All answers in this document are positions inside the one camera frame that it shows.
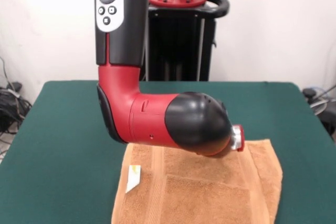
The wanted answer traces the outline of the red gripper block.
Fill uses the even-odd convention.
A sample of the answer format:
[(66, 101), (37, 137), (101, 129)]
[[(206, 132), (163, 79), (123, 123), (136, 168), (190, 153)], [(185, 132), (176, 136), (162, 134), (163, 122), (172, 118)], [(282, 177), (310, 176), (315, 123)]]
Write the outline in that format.
[(245, 133), (242, 125), (236, 126), (236, 142), (236, 150), (242, 152), (245, 148)]

